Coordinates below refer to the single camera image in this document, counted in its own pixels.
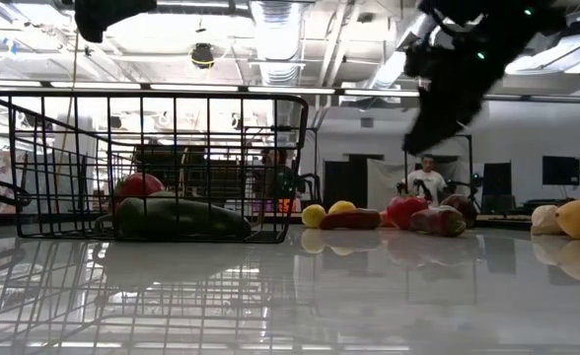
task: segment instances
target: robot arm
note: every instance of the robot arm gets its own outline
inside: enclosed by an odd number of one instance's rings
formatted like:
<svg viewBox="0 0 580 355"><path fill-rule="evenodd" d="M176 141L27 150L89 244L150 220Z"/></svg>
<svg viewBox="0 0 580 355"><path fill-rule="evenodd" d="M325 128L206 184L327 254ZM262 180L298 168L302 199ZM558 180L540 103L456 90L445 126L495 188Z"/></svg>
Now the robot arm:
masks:
<svg viewBox="0 0 580 355"><path fill-rule="evenodd" d="M429 84L418 88L420 110L403 150L417 155L465 129L480 111L483 96L533 36L566 28L563 9L552 8L552 3L422 0L420 15L400 46L406 50L404 74ZM454 32L444 25L446 18L464 26L479 17L467 32ZM430 43L433 24L452 37L454 49Z"/></svg>

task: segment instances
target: yellow lemon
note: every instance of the yellow lemon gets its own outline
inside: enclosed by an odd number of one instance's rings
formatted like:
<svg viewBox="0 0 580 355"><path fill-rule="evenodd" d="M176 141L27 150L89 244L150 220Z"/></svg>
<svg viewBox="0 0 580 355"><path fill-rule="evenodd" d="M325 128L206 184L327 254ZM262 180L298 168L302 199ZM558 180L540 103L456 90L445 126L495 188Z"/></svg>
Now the yellow lemon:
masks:
<svg viewBox="0 0 580 355"><path fill-rule="evenodd" d="M345 211L353 211L356 209L353 203L349 201L338 201L331 205L329 211L327 213L337 213L337 212L345 212Z"/></svg>
<svg viewBox="0 0 580 355"><path fill-rule="evenodd" d="M301 213L301 222L308 228L318 228L326 217L326 210L318 204L310 205Z"/></svg>

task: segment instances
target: sweet potato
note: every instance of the sweet potato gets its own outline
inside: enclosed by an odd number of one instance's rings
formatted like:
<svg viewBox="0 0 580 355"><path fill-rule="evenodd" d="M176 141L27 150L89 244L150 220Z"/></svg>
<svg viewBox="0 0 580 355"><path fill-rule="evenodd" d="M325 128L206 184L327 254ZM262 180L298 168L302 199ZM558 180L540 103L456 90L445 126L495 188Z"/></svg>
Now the sweet potato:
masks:
<svg viewBox="0 0 580 355"><path fill-rule="evenodd" d="M368 209L355 209L352 211L327 214L321 221L319 228L322 230L336 228L372 230L378 228L381 222L380 212Z"/></svg>
<svg viewBox="0 0 580 355"><path fill-rule="evenodd" d="M461 212L441 206L416 212L410 217L410 230L438 237L457 237L467 224Z"/></svg>
<svg viewBox="0 0 580 355"><path fill-rule="evenodd" d="M455 193L441 201L441 205L455 207L455 209L461 212L461 214L464 216L464 219L468 224L468 228L474 226L478 212L476 211L476 207L474 206L473 202L470 201L469 198L465 197L464 195Z"/></svg>
<svg viewBox="0 0 580 355"><path fill-rule="evenodd" d="M389 217L389 214L387 214L387 211L380 212L380 218L382 219L382 222L380 223L380 227L382 227L382 228L397 228L398 227L398 226L396 226L396 223L391 220L391 217Z"/></svg>

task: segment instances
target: black cable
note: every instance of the black cable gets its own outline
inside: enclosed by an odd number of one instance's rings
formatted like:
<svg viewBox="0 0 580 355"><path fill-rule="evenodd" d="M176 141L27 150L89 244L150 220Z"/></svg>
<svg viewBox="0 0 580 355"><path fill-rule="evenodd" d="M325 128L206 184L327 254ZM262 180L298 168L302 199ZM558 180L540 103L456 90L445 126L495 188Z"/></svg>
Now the black cable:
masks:
<svg viewBox="0 0 580 355"><path fill-rule="evenodd" d="M25 189L18 186L14 186L13 184L4 181L0 181L0 186L7 187L10 189L16 189L17 192L23 194L23 196L18 199L10 198L0 194L0 202L16 207L25 207L32 202L32 196Z"/></svg>

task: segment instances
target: white shirt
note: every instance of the white shirt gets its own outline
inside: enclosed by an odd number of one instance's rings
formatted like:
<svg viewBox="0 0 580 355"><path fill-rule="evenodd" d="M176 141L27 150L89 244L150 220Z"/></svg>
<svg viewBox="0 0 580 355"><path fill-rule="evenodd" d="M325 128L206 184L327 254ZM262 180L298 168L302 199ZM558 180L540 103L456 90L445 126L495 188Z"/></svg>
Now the white shirt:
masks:
<svg viewBox="0 0 580 355"><path fill-rule="evenodd" d="M416 189L416 187L413 186L412 182L416 179L424 181L426 188L428 188L430 194L432 194L432 206L439 206L439 197L437 196L437 192L446 188L446 181L441 176L441 174L437 172L427 173L423 170L410 173L408 175L408 188L413 188L413 191ZM418 193L419 197L424 198L424 191L422 188L419 188Z"/></svg>

